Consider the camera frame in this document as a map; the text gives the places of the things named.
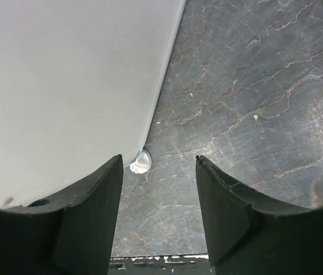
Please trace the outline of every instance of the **marble floor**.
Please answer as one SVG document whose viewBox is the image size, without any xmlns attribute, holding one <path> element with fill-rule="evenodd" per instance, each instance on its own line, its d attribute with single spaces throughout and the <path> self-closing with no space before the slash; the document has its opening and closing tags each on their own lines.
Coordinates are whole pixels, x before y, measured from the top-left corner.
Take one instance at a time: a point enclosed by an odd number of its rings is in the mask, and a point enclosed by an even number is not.
<svg viewBox="0 0 323 275">
<path fill-rule="evenodd" d="M 323 205 L 323 0 L 187 0 L 146 149 L 125 169 L 113 256 L 205 253 L 196 155 Z"/>
</svg>

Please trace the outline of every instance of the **white panel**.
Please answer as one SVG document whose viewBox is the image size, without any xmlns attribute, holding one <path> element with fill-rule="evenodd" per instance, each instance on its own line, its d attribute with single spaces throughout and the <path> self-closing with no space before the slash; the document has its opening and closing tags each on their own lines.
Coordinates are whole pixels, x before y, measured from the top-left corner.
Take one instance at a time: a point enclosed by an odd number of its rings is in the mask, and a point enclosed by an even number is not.
<svg viewBox="0 0 323 275">
<path fill-rule="evenodd" d="M 183 7 L 0 1 L 0 207 L 58 191 L 116 154 L 129 165 L 145 143 Z"/>
</svg>

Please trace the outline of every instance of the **small hole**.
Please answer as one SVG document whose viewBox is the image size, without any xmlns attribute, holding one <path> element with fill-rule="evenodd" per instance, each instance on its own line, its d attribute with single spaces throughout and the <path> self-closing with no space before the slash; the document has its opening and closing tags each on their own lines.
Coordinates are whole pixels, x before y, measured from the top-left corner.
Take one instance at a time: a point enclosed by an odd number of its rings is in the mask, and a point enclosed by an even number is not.
<svg viewBox="0 0 323 275">
<path fill-rule="evenodd" d="M 48 203 L 50 203 L 49 199 L 39 199 L 35 202 L 32 202 L 30 205 L 28 205 L 28 207 L 42 206 L 42 205 L 47 205 Z"/>
</svg>

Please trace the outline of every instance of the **white speck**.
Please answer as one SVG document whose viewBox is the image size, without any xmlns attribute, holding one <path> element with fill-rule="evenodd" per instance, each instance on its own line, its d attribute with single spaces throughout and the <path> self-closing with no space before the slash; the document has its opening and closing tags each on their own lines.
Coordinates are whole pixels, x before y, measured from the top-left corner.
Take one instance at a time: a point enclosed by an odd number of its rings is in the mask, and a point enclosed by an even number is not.
<svg viewBox="0 0 323 275">
<path fill-rule="evenodd" d="M 131 260 L 134 262 L 135 260 L 143 260 L 145 257 L 132 257 Z"/>
<path fill-rule="evenodd" d="M 201 258 L 201 259 L 208 259 L 207 254 L 198 254 L 198 255 L 184 255 L 184 258 Z"/>
<path fill-rule="evenodd" d="M 186 262 L 179 261 L 179 262 L 173 262 L 173 261 L 165 261 L 166 264 L 185 264 Z"/>
</svg>

